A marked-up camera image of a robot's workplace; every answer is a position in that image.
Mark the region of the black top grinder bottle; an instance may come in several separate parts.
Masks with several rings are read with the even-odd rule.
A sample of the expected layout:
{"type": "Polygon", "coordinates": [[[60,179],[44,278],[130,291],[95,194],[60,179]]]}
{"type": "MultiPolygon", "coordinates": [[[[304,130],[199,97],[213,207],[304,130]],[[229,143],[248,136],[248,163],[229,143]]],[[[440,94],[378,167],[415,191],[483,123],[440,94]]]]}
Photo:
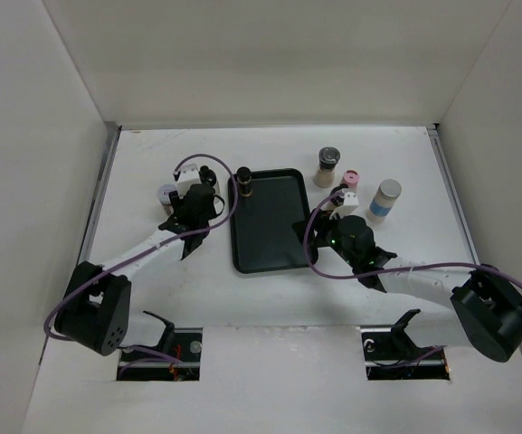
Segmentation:
{"type": "Polygon", "coordinates": [[[208,165],[201,165],[198,171],[202,184],[209,184],[216,194],[219,193],[219,185],[216,173],[208,165]]]}

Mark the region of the small brown spice bottle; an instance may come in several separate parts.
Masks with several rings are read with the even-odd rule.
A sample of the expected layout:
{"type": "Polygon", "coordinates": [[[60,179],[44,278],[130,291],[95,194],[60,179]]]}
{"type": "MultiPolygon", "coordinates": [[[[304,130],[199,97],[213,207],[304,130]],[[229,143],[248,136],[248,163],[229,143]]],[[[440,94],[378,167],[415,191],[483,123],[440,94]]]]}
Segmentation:
{"type": "Polygon", "coordinates": [[[246,167],[239,167],[236,172],[238,192],[241,197],[247,198],[252,195],[252,171],[246,167]]]}

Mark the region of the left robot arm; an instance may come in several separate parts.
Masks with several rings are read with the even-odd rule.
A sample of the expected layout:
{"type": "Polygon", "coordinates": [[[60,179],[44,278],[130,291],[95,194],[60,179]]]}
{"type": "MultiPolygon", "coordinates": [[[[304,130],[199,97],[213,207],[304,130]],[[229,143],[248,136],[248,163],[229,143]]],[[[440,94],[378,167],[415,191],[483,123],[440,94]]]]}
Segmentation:
{"type": "Polygon", "coordinates": [[[173,193],[172,215],[150,237],[104,264],[80,263],[48,327],[102,356],[143,346],[154,360],[169,357],[173,324],[148,311],[132,312],[133,280],[176,264],[200,247],[210,231],[209,221],[219,216],[217,198],[208,183],[191,185],[183,196],[173,193]]]}

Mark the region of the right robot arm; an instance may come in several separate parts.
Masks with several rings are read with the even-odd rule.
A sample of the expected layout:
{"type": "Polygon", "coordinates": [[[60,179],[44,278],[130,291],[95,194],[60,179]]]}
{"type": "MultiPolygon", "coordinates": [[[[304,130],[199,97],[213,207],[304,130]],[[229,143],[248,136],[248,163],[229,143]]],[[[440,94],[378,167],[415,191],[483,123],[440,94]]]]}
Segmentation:
{"type": "Polygon", "coordinates": [[[481,264],[415,264],[376,245],[373,230],[355,215],[315,210],[293,230],[310,267],[330,248],[351,269],[349,279],[383,294],[425,300],[448,311],[434,329],[435,343],[471,345],[504,363],[522,344],[522,283],[481,264]]]}

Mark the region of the white cap dark spice jar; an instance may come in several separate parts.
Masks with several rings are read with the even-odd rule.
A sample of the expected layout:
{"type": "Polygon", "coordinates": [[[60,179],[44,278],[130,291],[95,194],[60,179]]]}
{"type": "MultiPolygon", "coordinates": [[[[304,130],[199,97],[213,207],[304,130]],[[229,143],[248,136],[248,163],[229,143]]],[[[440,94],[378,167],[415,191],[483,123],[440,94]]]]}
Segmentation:
{"type": "Polygon", "coordinates": [[[172,215],[174,212],[170,194],[175,191],[176,186],[174,184],[163,184],[157,190],[157,199],[168,216],[172,215]]]}

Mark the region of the black rectangular tray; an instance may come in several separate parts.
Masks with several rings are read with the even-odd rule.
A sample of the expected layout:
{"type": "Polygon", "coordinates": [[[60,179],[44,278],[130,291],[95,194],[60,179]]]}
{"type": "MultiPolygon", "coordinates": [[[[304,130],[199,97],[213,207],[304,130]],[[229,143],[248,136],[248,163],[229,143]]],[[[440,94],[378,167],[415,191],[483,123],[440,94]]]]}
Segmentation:
{"type": "Polygon", "coordinates": [[[239,195],[236,173],[227,187],[235,209],[230,219],[235,269],[251,275],[307,267],[291,227],[310,216],[303,174],[294,168],[252,171],[252,195],[247,198],[239,195]]]}

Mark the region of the small dark cap bottle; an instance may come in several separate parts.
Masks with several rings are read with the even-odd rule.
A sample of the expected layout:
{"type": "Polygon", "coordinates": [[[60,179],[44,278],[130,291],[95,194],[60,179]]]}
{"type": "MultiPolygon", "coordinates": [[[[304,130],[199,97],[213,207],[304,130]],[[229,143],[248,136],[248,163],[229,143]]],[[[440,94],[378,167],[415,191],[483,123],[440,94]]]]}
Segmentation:
{"type": "Polygon", "coordinates": [[[344,188],[341,185],[338,185],[337,187],[335,187],[331,190],[330,196],[331,196],[331,198],[329,201],[334,206],[340,206],[343,203],[344,197],[345,197],[344,188]]]}

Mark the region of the pink cap seasoning shaker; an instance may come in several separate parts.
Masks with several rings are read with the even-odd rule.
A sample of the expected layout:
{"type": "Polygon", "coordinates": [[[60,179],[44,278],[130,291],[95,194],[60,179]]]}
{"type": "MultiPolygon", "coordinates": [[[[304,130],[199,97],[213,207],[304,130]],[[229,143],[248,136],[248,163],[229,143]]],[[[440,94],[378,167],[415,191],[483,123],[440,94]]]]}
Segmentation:
{"type": "Polygon", "coordinates": [[[348,189],[349,191],[356,193],[359,179],[360,179],[360,176],[357,171],[346,170],[343,173],[340,183],[343,184],[345,186],[345,188],[348,189]]]}

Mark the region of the black cap pepper grinder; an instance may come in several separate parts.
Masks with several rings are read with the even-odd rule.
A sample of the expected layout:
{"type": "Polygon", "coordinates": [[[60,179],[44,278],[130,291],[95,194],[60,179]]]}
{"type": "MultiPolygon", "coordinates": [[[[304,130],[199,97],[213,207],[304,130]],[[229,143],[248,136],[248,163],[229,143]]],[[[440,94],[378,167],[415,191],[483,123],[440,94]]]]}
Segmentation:
{"type": "Polygon", "coordinates": [[[313,177],[319,188],[330,187],[335,180],[335,170],[340,160],[340,151],[333,146],[325,146],[318,152],[318,169],[313,177]]]}

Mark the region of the blue label silver cap jar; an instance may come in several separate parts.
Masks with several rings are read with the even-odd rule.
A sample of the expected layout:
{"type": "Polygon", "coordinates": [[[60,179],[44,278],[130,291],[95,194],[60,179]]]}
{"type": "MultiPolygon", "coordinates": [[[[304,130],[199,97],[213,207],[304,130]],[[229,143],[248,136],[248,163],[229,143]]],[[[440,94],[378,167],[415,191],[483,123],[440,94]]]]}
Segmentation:
{"type": "Polygon", "coordinates": [[[371,222],[382,222],[393,209],[402,193],[402,186],[394,179],[384,179],[378,186],[374,198],[366,211],[371,222]]]}

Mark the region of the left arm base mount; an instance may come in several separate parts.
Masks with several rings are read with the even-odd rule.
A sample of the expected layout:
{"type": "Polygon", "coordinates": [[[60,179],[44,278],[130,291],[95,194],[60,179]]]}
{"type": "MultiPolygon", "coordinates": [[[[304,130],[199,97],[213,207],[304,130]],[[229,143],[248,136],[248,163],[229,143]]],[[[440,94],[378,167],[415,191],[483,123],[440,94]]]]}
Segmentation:
{"type": "Polygon", "coordinates": [[[196,382],[203,351],[201,328],[177,328],[162,316],[133,315],[120,348],[120,382],[196,382]]]}

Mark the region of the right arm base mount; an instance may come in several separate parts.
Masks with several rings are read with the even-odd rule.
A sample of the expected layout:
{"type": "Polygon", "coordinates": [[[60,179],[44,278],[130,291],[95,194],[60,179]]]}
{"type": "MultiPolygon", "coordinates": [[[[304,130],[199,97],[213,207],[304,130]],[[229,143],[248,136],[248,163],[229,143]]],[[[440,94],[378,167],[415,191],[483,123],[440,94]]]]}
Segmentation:
{"type": "Polygon", "coordinates": [[[412,309],[393,324],[360,328],[369,381],[450,379],[444,346],[418,347],[406,334],[406,327],[420,313],[412,309]]]}

